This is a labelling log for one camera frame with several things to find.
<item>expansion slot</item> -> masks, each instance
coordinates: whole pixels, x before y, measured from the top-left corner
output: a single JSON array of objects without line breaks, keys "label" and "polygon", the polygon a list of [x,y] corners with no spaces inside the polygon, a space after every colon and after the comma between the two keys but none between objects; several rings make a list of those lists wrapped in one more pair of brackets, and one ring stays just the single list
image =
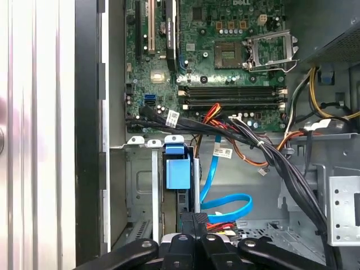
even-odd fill
[{"label": "expansion slot", "polygon": [[141,60],[141,5],[140,1],[135,1],[135,55],[138,61]]},{"label": "expansion slot", "polygon": [[148,52],[155,53],[155,0],[148,0]]},{"label": "expansion slot", "polygon": [[176,0],[166,0],[166,61],[170,71],[177,71],[176,60]]}]

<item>motherboard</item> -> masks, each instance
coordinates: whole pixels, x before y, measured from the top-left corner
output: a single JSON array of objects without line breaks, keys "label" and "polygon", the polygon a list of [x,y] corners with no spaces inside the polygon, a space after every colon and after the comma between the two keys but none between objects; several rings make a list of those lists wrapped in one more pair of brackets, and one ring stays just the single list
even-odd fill
[{"label": "motherboard", "polygon": [[149,105],[201,121],[218,102],[255,131],[283,131],[284,70],[252,66],[284,59],[284,36],[257,38],[285,30],[282,0],[127,0],[126,13],[128,119]]}]

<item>side panel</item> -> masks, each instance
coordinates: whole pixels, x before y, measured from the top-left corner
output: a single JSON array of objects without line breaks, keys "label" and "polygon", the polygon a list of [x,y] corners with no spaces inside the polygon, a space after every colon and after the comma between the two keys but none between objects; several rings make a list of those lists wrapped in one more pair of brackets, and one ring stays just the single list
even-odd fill
[{"label": "side panel", "polygon": [[74,7],[0,2],[0,269],[75,267]]}]

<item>cable label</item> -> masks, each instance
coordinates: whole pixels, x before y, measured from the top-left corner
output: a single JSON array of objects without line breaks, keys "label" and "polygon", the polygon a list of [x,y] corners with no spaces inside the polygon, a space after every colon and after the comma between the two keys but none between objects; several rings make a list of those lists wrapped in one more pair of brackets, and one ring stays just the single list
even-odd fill
[{"label": "cable label", "polygon": [[232,149],[228,148],[221,148],[221,147],[214,147],[214,156],[219,156],[220,158],[231,159],[232,156]]},{"label": "cable label", "polygon": [[179,116],[180,113],[173,110],[169,110],[165,125],[171,128],[175,128],[176,124],[178,123]]}]

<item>white connector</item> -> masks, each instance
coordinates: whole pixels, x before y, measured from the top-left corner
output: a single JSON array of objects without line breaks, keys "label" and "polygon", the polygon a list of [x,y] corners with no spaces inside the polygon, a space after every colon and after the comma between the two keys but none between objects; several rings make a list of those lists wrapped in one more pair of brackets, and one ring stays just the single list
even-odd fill
[{"label": "white connector", "polygon": [[258,25],[264,26],[267,21],[268,21],[268,15],[260,14],[260,16],[258,17]]}]

